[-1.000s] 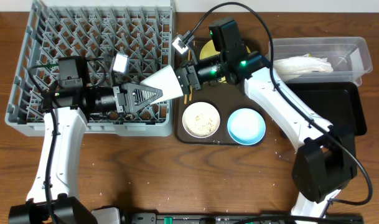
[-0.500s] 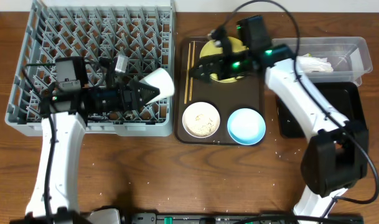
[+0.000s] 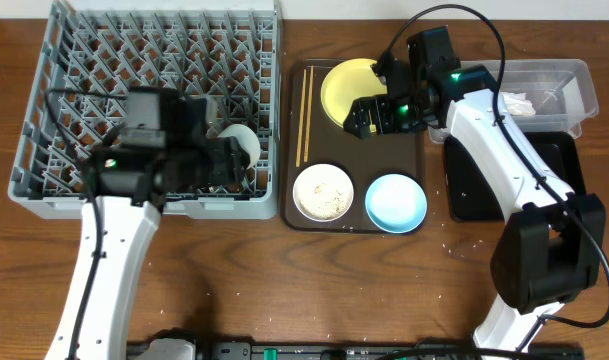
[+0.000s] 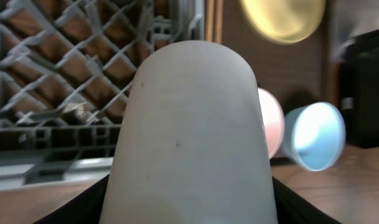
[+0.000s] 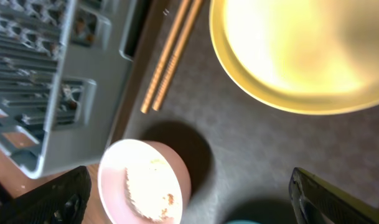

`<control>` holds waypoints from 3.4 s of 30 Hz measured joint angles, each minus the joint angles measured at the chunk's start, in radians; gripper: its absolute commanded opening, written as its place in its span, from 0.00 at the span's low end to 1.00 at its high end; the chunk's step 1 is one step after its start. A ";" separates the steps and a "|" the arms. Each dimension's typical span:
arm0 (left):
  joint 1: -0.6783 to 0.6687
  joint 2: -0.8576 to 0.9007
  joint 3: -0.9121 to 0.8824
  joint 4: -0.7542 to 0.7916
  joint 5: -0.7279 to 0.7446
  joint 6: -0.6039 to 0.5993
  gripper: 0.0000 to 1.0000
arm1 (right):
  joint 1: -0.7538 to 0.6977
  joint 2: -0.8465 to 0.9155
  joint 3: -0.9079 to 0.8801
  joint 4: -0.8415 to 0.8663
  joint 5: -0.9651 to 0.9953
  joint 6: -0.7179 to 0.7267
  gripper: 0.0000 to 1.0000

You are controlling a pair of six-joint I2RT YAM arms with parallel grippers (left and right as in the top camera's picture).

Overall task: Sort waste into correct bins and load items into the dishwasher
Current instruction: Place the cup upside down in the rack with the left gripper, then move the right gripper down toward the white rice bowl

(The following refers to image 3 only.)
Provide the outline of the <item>white cup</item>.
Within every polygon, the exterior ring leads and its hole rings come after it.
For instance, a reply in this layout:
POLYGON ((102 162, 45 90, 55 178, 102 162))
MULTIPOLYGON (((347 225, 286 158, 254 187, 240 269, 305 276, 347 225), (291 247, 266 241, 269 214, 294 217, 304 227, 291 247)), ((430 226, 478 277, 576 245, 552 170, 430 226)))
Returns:
POLYGON ((261 145, 255 132, 245 125, 231 124, 218 135, 218 138, 227 137, 233 137, 237 140, 241 149, 249 156, 247 168, 253 168, 261 155, 261 145))

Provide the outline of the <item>white paper napkin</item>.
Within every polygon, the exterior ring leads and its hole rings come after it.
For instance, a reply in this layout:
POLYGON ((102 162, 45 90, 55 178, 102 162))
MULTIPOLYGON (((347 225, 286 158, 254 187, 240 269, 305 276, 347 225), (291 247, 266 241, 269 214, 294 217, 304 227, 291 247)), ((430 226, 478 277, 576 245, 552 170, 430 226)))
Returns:
POLYGON ((502 92, 508 112, 512 116, 535 116, 533 103, 526 98, 525 93, 502 92))

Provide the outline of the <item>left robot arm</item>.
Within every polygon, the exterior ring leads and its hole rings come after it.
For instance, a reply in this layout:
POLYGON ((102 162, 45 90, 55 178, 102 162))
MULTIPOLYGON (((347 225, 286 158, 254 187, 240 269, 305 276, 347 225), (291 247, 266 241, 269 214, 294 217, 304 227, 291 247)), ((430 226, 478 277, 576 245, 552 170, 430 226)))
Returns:
POLYGON ((241 183, 260 157, 241 124, 210 138, 208 96, 137 88, 127 115, 78 163, 86 192, 80 248, 50 359, 124 359, 142 265, 171 192, 241 183))

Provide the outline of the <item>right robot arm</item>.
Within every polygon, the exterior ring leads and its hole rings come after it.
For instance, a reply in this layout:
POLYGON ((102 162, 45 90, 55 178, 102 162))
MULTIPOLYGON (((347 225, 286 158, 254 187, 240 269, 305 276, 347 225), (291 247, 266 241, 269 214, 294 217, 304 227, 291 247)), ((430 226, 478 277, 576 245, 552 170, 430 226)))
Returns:
POLYGON ((438 128, 466 149, 490 187, 505 228, 491 259, 497 295, 473 334, 485 358, 523 354, 566 303, 609 274, 602 202, 549 169, 514 122, 501 80, 455 58, 416 69, 353 59, 322 86, 327 114, 347 132, 365 139, 438 128))

